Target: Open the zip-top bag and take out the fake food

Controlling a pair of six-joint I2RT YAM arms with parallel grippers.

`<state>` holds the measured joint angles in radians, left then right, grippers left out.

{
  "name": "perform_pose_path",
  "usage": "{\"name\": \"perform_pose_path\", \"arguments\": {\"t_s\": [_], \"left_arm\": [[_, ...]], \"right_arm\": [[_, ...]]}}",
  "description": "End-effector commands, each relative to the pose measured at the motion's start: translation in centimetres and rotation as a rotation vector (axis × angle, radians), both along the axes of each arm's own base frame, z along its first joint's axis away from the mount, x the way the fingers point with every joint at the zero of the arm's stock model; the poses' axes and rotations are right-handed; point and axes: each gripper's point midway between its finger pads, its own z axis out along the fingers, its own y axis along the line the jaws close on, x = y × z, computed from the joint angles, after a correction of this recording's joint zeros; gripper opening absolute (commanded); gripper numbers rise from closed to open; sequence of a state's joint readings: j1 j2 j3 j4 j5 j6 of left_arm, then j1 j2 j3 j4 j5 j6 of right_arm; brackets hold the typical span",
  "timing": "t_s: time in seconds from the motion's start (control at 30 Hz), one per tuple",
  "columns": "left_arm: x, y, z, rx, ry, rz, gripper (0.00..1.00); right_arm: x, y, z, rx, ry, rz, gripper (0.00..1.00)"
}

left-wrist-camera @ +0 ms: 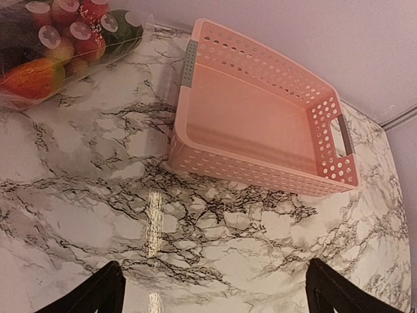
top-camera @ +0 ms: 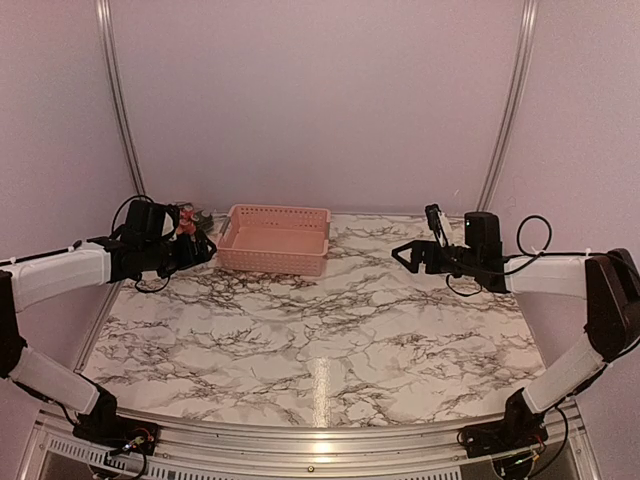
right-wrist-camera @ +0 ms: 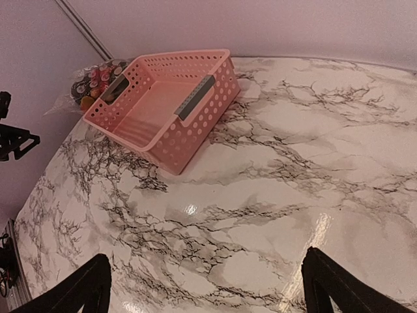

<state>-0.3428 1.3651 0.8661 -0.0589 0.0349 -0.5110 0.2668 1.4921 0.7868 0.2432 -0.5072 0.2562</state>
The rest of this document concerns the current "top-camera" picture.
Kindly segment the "clear zip top bag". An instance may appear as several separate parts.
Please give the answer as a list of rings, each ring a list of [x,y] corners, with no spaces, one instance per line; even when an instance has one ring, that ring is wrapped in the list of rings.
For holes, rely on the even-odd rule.
[[[179,225],[176,235],[194,235],[197,230],[209,234],[214,229],[213,213],[191,202],[178,202],[176,207],[180,210]]]

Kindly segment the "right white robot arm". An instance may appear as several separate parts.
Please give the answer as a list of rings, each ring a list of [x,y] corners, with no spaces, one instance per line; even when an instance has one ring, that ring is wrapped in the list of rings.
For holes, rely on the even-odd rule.
[[[519,446],[548,410],[588,389],[612,363],[638,348],[639,271],[626,249],[554,252],[544,245],[507,255],[493,213],[466,213],[462,244],[450,239],[437,205],[427,206],[425,216],[432,239],[411,240],[391,252],[406,270],[469,278],[488,293],[512,295],[536,335],[566,333],[542,314],[574,316],[573,335],[549,356],[543,374],[507,400],[495,428],[502,446]]]

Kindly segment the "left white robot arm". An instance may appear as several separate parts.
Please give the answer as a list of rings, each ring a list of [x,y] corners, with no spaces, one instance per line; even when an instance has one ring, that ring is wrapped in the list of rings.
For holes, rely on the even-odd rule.
[[[176,204],[134,195],[116,210],[108,235],[1,263],[1,376],[28,393],[79,415],[106,445],[125,438],[126,423],[109,408],[108,394],[90,380],[28,345],[17,315],[85,287],[141,281],[144,273],[170,280],[178,271],[209,262],[217,248],[207,233],[189,226]]]

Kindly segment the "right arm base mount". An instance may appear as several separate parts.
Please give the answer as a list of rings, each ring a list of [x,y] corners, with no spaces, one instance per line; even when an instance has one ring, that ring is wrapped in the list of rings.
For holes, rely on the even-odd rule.
[[[469,458],[541,445],[548,440],[544,415],[531,411],[523,392],[521,388],[506,400],[501,419],[467,425],[458,431],[457,442]]]

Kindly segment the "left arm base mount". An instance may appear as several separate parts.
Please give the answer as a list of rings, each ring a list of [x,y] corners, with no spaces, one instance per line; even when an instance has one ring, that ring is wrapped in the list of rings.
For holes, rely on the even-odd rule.
[[[111,448],[111,455],[136,452],[151,456],[156,447],[159,425],[123,417],[117,413],[116,397],[96,387],[97,401],[88,414],[77,414],[73,435]]]

